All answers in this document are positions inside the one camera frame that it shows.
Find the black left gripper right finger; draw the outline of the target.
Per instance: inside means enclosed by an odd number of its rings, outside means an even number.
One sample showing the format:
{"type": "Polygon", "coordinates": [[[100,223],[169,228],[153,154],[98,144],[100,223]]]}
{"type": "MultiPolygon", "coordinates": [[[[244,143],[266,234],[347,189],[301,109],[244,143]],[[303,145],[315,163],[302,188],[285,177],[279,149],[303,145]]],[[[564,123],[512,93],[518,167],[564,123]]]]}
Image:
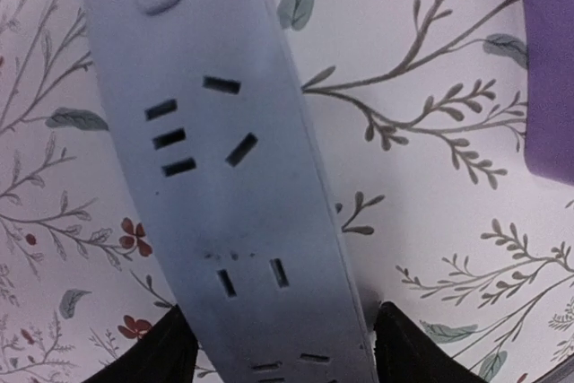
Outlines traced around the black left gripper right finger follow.
{"type": "Polygon", "coordinates": [[[380,305],[374,330],[380,383],[483,383],[445,354],[390,301],[380,305]]]}

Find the purple power strip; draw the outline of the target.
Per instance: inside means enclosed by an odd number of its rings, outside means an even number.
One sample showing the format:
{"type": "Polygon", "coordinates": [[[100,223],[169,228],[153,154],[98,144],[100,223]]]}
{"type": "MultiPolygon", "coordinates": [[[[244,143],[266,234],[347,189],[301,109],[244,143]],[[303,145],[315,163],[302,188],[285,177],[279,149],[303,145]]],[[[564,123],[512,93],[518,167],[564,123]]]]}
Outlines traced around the purple power strip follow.
{"type": "Polygon", "coordinates": [[[523,0],[528,51],[525,160],[573,183],[573,0],[523,0]]]}

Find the light blue power strip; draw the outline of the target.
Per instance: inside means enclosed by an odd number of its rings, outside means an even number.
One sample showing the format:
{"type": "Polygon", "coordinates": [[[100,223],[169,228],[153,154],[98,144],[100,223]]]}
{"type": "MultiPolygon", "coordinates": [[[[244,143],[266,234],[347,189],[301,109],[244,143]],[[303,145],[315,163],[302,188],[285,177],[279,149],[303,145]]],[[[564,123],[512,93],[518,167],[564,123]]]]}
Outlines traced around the light blue power strip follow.
{"type": "Polygon", "coordinates": [[[361,301],[274,0],[84,0],[153,253],[226,382],[373,382],[361,301]]]}

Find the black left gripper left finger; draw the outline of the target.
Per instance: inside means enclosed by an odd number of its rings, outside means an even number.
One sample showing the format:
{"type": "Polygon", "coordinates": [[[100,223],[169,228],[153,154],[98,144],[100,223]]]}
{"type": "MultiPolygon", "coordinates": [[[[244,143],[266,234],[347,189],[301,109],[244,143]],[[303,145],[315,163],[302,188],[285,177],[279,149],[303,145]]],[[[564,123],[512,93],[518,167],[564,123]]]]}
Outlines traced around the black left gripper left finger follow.
{"type": "Polygon", "coordinates": [[[191,383],[199,345],[180,307],[173,307],[142,340],[85,383],[191,383]]]}

